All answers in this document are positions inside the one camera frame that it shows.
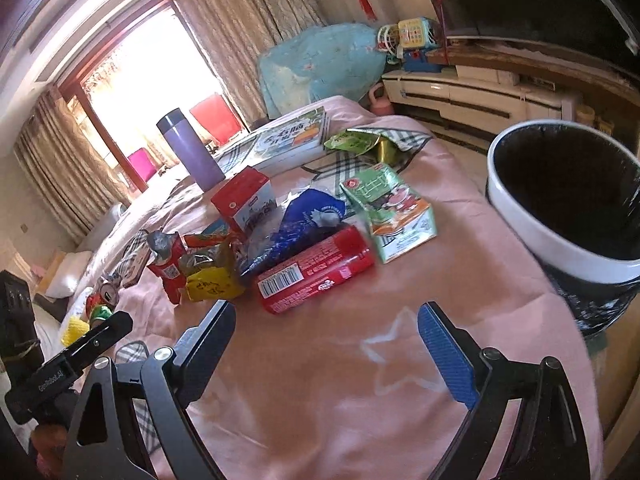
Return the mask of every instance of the pink kettle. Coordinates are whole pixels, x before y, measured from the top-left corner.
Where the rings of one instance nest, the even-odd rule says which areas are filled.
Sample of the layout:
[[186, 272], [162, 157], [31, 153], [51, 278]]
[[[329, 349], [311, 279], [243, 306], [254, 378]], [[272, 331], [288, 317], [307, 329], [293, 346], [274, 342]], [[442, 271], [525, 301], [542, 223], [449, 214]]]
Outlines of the pink kettle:
[[377, 116], [393, 115], [395, 113], [394, 106], [391, 104], [386, 91], [382, 93], [382, 97], [376, 97], [376, 90], [384, 88], [384, 83], [378, 83], [369, 90], [369, 100], [371, 101], [371, 113]]

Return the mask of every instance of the red chair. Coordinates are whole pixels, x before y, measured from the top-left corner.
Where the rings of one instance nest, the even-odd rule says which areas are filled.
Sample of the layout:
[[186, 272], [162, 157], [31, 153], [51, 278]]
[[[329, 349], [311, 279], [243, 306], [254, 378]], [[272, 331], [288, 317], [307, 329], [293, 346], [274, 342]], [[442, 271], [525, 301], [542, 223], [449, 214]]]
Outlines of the red chair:
[[229, 139], [242, 130], [241, 124], [220, 94], [213, 94], [196, 104], [191, 115], [216, 139], [219, 146], [224, 146]]
[[139, 174], [140, 178], [145, 182], [149, 182], [151, 177], [156, 174], [156, 171], [158, 171], [151, 162], [151, 158], [145, 148], [136, 150], [127, 158], [133, 166], [133, 169], [136, 170], [136, 173]]

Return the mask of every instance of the trash can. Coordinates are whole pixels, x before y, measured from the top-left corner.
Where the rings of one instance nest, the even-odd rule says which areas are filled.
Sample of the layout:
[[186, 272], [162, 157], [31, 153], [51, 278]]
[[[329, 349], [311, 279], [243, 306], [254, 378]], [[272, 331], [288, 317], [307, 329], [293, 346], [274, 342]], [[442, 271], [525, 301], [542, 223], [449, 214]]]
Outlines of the trash can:
[[487, 197], [593, 336], [640, 288], [640, 164], [583, 124], [528, 121], [488, 153]]

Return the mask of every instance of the bed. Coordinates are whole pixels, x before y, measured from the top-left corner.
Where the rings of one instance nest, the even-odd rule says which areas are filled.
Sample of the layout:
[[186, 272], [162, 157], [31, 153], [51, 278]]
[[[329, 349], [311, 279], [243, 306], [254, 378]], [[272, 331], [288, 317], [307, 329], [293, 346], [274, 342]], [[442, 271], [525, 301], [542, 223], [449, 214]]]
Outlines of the bed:
[[[410, 118], [377, 118], [345, 98], [321, 103], [332, 134], [368, 124], [428, 135]], [[271, 181], [285, 196], [313, 177], [297, 168]], [[234, 301], [236, 333], [189, 408], [220, 469], [232, 480], [427, 478], [466, 413], [417, 334], [418, 308], [436, 300], [481, 347], [499, 348], [510, 360], [561, 360], [582, 416], [592, 478], [600, 478], [593, 371], [563, 300], [438, 139], [424, 143], [402, 177], [433, 203], [437, 238], [282, 316], [265, 312], [251, 294]], [[186, 176], [135, 201], [95, 253], [76, 296], [113, 268], [138, 229], [201, 231], [218, 216], [211, 195]], [[358, 224], [356, 217], [349, 222]], [[173, 306], [145, 269], [137, 285], [121, 291], [118, 309], [131, 314], [134, 328], [120, 345], [142, 340], [150, 351], [171, 345], [210, 305]], [[499, 467], [516, 412], [510, 405], [481, 478]], [[159, 478], [172, 477], [161, 453], [152, 459]]]

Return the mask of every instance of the purple tumbler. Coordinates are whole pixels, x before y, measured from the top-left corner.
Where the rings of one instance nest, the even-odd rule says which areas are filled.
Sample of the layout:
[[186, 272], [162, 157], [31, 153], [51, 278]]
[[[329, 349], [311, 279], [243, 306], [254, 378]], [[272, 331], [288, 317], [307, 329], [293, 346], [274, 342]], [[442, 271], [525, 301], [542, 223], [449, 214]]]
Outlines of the purple tumbler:
[[203, 192], [209, 191], [225, 179], [225, 174], [180, 108], [171, 110], [156, 126]]

